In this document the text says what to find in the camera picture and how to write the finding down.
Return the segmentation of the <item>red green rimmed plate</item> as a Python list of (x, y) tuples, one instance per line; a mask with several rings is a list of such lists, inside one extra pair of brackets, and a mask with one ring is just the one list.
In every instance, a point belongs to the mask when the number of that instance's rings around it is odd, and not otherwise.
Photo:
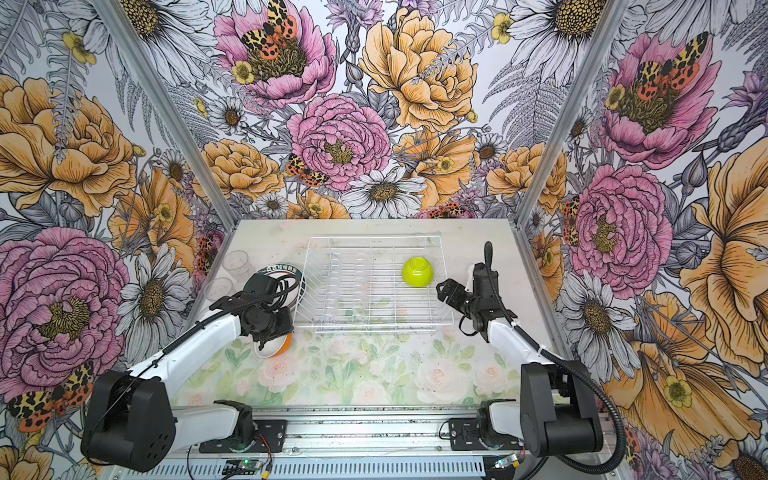
[(306, 280), (302, 271), (292, 264), (275, 263), (267, 265), (259, 269), (257, 273), (276, 279), (279, 282), (279, 291), (293, 288), (293, 290), (286, 294), (283, 303), (283, 306), (288, 308), (293, 308), (298, 303), (306, 289)]

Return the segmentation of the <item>orange plastic bowl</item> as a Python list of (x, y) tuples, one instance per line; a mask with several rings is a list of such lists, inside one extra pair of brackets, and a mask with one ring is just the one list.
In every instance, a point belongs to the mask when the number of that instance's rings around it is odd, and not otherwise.
[(272, 358), (275, 356), (279, 356), (283, 354), (285, 351), (287, 351), (290, 348), (291, 343), (292, 343), (291, 334), (283, 335), (273, 340), (269, 340), (264, 344), (261, 344), (260, 342), (255, 342), (253, 344), (253, 353), (257, 358), (260, 358), (260, 359)]

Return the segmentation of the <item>green plastic bowl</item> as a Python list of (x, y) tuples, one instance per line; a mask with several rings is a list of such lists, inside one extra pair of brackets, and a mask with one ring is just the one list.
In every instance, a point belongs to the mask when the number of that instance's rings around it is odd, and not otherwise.
[(434, 278), (434, 269), (426, 258), (412, 257), (403, 265), (402, 278), (410, 287), (425, 288)]

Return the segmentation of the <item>clear glass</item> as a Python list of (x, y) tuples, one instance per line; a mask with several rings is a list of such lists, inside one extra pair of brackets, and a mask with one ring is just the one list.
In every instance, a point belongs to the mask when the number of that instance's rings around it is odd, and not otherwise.
[(233, 282), (226, 277), (219, 277), (207, 282), (203, 289), (203, 296), (207, 301), (215, 302), (222, 297), (234, 293)]
[(222, 268), (235, 279), (247, 279), (252, 274), (250, 257), (244, 250), (229, 251), (222, 261)]

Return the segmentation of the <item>white wire dish rack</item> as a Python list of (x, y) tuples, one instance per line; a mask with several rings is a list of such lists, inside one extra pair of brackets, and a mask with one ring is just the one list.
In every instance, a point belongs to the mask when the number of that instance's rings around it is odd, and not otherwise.
[[(404, 263), (424, 257), (434, 269), (425, 288), (408, 286)], [(448, 278), (438, 235), (316, 236), (302, 268), (306, 289), (294, 306), (297, 329), (315, 333), (422, 333), (454, 322), (436, 286)]]

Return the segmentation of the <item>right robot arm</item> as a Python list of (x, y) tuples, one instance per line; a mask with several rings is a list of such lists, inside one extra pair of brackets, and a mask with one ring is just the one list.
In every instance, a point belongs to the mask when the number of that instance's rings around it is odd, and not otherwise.
[(437, 284), (436, 293), (519, 371), (519, 398), (493, 401), (483, 408), (493, 434), (513, 437), (539, 457), (603, 448), (594, 391), (578, 378), (586, 369), (552, 354), (528, 334), (501, 300), (496, 271), (477, 263), (470, 289), (446, 279)]

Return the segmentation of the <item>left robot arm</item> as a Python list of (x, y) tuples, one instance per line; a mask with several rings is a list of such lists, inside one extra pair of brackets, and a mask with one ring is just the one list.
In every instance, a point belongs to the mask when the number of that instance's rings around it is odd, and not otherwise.
[(175, 408), (172, 400), (203, 364), (234, 340), (248, 337), (262, 348), (291, 334), (288, 303), (301, 284), (294, 273), (256, 273), (241, 291), (215, 300), (208, 316), (157, 353), (125, 371), (101, 375), (84, 421), (80, 448), (85, 459), (148, 472), (168, 453), (197, 444), (250, 446), (257, 438), (250, 406), (216, 400)]

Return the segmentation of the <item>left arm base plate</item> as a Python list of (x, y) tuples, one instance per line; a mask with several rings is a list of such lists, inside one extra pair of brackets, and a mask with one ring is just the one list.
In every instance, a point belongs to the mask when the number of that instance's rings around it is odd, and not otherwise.
[(255, 420), (250, 427), (225, 439), (210, 440), (199, 446), (204, 454), (280, 453), (286, 440), (286, 420)]

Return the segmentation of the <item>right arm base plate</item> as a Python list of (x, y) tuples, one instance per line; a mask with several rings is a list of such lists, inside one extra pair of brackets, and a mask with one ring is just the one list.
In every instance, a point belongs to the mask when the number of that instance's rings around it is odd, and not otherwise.
[(478, 418), (449, 418), (440, 427), (439, 436), (450, 443), (452, 451), (521, 451), (517, 437), (499, 434)]

